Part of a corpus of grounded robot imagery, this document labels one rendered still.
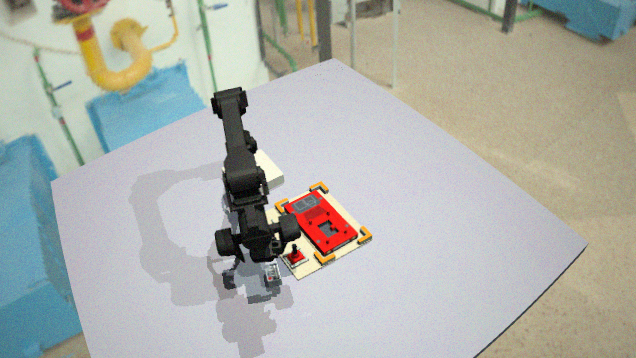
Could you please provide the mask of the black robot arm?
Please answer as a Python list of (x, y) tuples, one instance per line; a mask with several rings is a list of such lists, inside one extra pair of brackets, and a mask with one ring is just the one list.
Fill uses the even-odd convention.
[[(244, 130), (241, 117), (246, 113), (248, 101), (242, 87), (213, 92), (210, 98), (213, 114), (222, 119), (227, 156), (222, 174), (230, 212), (238, 211), (242, 244), (250, 249), (256, 263), (272, 262), (283, 255), (282, 240), (277, 240), (269, 226), (265, 206), (269, 190), (265, 172), (257, 166), (256, 140)], [(262, 184), (262, 191), (259, 190)], [(231, 202), (230, 193), (234, 201)]]

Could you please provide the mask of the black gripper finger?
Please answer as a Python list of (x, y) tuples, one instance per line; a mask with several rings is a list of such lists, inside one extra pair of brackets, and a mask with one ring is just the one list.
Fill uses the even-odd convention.
[(236, 252), (234, 252), (233, 254), (227, 255), (227, 256), (235, 255), (236, 257), (238, 257), (241, 261), (243, 261), (245, 263), (244, 256), (243, 256), (243, 254), (241, 252), (241, 249), (240, 249), (239, 245), (236, 245), (235, 248), (236, 248)]
[(286, 240), (283, 239), (283, 235), (281, 234), (281, 232), (278, 232), (278, 234), (279, 234), (279, 240), (282, 240), (282, 248), (283, 248), (283, 254), (284, 254), (287, 243), (291, 242), (291, 241), (294, 241), (295, 239), (294, 240), (290, 240), (290, 241), (286, 241)]

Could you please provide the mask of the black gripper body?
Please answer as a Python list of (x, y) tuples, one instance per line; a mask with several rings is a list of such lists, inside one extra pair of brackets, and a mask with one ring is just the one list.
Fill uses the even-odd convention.
[[(281, 232), (286, 241), (301, 237), (300, 227), (293, 213), (278, 216), (278, 223), (270, 223), (269, 226), (275, 233)], [(241, 234), (232, 234), (230, 228), (217, 230), (214, 235), (217, 252), (221, 257), (233, 254), (236, 252), (235, 246), (242, 244)]]

